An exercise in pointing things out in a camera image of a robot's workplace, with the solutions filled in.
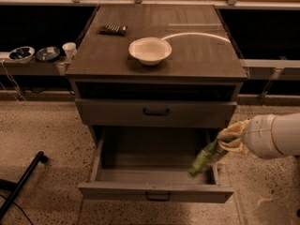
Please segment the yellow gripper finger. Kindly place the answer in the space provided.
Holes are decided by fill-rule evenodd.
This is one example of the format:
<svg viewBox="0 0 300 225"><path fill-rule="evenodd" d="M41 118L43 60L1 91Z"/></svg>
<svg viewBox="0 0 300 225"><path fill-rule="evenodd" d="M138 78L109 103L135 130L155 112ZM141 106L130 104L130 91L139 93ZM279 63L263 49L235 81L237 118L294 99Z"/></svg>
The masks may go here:
<svg viewBox="0 0 300 225"><path fill-rule="evenodd" d="M217 138L219 140L229 140L241 138L244 132L244 129L247 127L249 120L239 121L231 124L227 128L222 129Z"/></svg>
<svg viewBox="0 0 300 225"><path fill-rule="evenodd" d="M236 139L231 142L219 141L218 144L220 145L221 148L223 148L228 152L243 153L243 154L248 153L248 149L246 145L240 139Z"/></svg>

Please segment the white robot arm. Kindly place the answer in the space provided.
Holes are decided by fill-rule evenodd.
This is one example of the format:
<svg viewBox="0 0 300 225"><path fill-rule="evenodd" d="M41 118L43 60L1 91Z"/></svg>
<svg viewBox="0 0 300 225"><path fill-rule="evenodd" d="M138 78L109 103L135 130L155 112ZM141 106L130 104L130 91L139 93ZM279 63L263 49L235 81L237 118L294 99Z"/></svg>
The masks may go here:
<svg viewBox="0 0 300 225"><path fill-rule="evenodd" d="M258 158L300 156L300 113L256 115L223 129L218 144L226 151Z"/></svg>

